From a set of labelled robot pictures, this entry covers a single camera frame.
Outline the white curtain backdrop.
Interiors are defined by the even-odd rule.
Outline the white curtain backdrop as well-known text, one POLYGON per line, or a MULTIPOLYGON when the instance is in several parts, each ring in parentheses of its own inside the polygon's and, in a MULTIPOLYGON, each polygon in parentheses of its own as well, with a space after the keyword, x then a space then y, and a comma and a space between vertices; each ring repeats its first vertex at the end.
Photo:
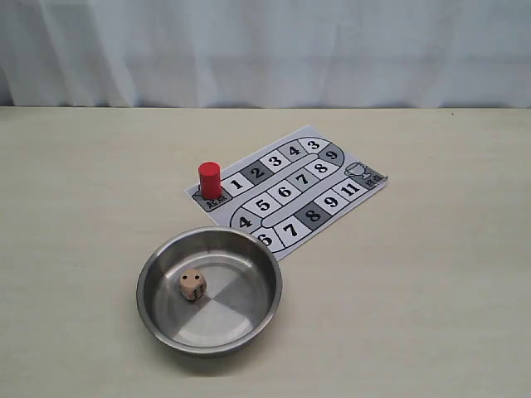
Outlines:
POLYGON ((4 1, 1 101, 530 105, 527 1, 4 1))

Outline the round stainless steel bowl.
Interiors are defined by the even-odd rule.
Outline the round stainless steel bowl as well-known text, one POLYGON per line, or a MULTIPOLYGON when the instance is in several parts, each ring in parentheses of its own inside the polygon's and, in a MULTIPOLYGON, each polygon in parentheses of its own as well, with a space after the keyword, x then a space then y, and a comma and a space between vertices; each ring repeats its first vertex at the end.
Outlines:
POLYGON ((234 352, 254 340, 279 307, 283 279, 278 261, 254 236, 221 226, 174 236, 148 258, 136 303, 149 332, 162 344, 193 357, 234 352), (205 294, 187 301, 178 279, 198 269, 205 294))

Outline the printed paper game board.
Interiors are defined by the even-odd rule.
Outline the printed paper game board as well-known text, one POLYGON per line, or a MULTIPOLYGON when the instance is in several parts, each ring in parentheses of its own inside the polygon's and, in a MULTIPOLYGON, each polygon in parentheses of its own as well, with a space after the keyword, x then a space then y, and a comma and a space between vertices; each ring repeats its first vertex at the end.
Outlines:
POLYGON ((186 193, 216 225, 253 235, 282 260, 386 184, 304 126, 223 169, 218 199, 204 199, 199 185, 186 193))

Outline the red cylinder game piece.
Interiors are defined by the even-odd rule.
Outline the red cylinder game piece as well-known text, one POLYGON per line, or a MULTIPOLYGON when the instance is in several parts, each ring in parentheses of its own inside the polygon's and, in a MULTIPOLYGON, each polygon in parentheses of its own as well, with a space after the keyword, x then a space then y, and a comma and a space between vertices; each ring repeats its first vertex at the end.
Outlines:
POLYGON ((198 167, 201 195, 205 200, 216 200, 222 194, 221 168, 216 162, 204 162, 198 167))

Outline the wooden die with black pips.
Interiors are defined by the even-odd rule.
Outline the wooden die with black pips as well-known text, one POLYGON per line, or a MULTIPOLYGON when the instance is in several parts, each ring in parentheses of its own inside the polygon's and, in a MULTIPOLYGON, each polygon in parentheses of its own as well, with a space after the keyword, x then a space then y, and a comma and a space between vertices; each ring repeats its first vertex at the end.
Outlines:
POLYGON ((198 269, 186 269, 178 279, 181 295, 187 301, 201 298, 207 290, 207 281, 198 269))

